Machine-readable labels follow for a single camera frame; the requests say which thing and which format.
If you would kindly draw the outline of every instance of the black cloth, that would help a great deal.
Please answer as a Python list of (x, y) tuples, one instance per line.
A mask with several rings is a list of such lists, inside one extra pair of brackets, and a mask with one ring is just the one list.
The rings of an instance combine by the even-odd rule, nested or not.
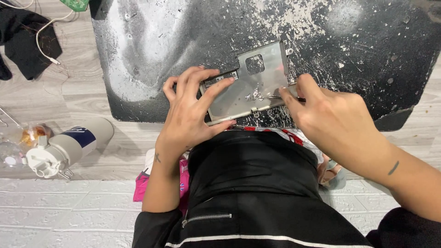
[[(6, 56), (19, 68), (27, 80), (38, 77), (52, 62), (38, 50), (35, 36), (49, 20), (24, 9), (14, 9), (0, 3), (0, 45)], [(52, 58), (61, 55), (61, 47), (52, 25), (39, 34), (43, 52)], [(11, 72), (0, 58), (0, 80), (9, 80)]]
[(321, 201), (314, 158), (275, 133), (223, 132), (190, 154), (186, 216), (140, 213), (132, 247), (441, 247), (441, 223), (402, 208), (365, 238)]

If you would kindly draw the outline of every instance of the black work mat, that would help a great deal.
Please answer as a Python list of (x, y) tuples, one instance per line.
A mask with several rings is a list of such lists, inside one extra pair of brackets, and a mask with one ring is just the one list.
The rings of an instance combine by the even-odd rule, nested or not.
[[(112, 115), (164, 122), (163, 82), (192, 65), (229, 71), (236, 54), (283, 39), (290, 75), (360, 94), (382, 131), (403, 126), (441, 49), (430, 0), (94, 0), (92, 22)], [(239, 125), (293, 127), (284, 106)]]

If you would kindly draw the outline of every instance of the square hole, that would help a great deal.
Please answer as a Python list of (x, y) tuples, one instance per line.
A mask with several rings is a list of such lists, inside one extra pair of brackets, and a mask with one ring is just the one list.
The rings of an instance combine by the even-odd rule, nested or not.
[(247, 71), (250, 76), (257, 73), (261, 73), (262, 71), (265, 70), (265, 66), (263, 65), (262, 55), (260, 54), (247, 58), (245, 60), (245, 64), (247, 65)]

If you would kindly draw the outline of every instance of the white brick wall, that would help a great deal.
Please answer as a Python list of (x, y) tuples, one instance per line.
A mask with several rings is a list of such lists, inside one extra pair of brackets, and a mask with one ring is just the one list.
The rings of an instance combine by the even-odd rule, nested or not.
[[(141, 210), (134, 189), (134, 180), (0, 179), (0, 247), (130, 248)], [(366, 235), (398, 206), (382, 190), (348, 180), (344, 189), (320, 195)]]

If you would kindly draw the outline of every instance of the white cable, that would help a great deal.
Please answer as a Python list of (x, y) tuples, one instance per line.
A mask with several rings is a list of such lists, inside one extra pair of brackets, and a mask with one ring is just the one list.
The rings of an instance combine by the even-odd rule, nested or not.
[(31, 6), (34, 3), (34, 0), (32, 0), (32, 2), (30, 4), (28, 4), (27, 6), (24, 6), (24, 7), (16, 7), (16, 6), (9, 5), (9, 4), (2, 2), (2, 1), (0, 1), (0, 3), (6, 5), (8, 7), (14, 8), (14, 9), (25, 9), (25, 8), (28, 8), (29, 6)]
[(67, 16), (64, 16), (64, 17), (62, 17), (62, 18), (55, 18), (55, 19), (52, 19), (50, 22), (48, 22), (46, 25), (44, 25), (42, 28), (40, 28), (40, 30), (37, 32), (37, 35), (35, 35), (35, 40), (37, 41), (37, 47), (38, 47), (38, 50), (40, 50), (41, 54), (43, 54), (43, 56), (45, 56), (46, 58), (48, 58), (52, 63), (60, 64), (60, 62), (58, 62), (56, 59), (51, 58), (51, 57), (49, 57), (49, 56), (47, 56), (46, 54), (43, 53), (43, 51), (42, 51), (41, 48), (40, 48), (40, 43), (38, 43), (38, 35), (40, 34), (40, 32), (41, 32), (43, 29), (45, 29), (47, 26), (51, 25), (53, 22), (55, 22), (55, 21), (60, 21), (60, 20), (63, 20), (63, 19), (66, 19), (66, 18), (69, 17), (73, 12), (74, 12), (74, 10), (72, 10)]

